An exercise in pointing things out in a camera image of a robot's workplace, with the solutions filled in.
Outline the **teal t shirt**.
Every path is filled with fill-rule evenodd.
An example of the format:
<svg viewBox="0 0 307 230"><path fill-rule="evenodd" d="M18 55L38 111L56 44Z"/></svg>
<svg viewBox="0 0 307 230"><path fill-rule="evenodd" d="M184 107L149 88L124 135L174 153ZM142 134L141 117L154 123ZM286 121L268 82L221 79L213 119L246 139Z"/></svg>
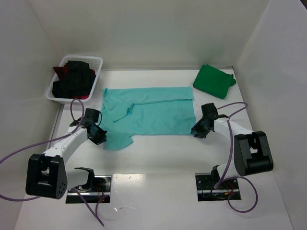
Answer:
<svg viewBox="0 0 307 230"><path fill-rule="evenodd" d="M104 149L121 150L133 136L190 135L196 123L191 87L103 90Z"/></svg>

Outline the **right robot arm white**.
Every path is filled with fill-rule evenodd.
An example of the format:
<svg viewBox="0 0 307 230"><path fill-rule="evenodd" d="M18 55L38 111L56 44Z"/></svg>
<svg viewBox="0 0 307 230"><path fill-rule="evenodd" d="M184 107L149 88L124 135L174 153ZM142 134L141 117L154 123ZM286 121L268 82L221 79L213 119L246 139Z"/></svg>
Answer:
<svg viewBox="0 0 307 230"><path fill-rule="evenodd" d="M204 104L201 106L201 119L191 129L196 138L206 138L215 132L230 141L227 162L213 167L214 189L229 179L265 173L274 168L267 135L263 131L244 128L232 120L247 107L246 102L230 103L220 108L214 103Z"/></svg>

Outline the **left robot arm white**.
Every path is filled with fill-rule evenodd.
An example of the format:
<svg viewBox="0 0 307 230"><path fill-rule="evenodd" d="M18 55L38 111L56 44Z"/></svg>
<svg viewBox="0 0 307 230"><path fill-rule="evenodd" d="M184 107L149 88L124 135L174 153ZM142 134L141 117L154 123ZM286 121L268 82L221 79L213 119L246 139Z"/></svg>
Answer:
<svg viewBox="0 0 307 230"><path fill-rule="evenodd" d="M67 190L78 186L92 188L94 171L76 167L68 172L65 165L73 153L87 140L96 145L106 141L106 131L97 123L101 113L87 108L84 118L70 124L68 136L42 154L33 154L28 161L25 191L27 195L61 199Z"/></svg>

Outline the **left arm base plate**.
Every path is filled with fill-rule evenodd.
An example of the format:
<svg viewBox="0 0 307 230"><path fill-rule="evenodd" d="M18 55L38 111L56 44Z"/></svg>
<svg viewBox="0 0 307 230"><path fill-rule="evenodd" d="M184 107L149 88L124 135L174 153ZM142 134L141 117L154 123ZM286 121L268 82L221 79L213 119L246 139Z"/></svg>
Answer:
<svg viewBox="0 0 307 230"><path fill-rule="evenodd" d="M78 185L75 189L89 204L97 203L100 199L102 203L110 203L111 184L111 175L96 175L91 185Z"/></svg>

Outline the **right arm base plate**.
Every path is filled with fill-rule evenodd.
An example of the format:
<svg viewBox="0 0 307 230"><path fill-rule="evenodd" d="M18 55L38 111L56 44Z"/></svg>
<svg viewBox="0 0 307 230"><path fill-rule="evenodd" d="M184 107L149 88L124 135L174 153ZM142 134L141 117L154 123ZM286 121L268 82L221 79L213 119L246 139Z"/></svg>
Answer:
<svg viewBox="0 0 307 230"><path fill-rule="evenodd" d="M195 174L198 201L227 201L241 200L240 190L236 179L223 182L214 189L213 178L210 173Z"/></svg>

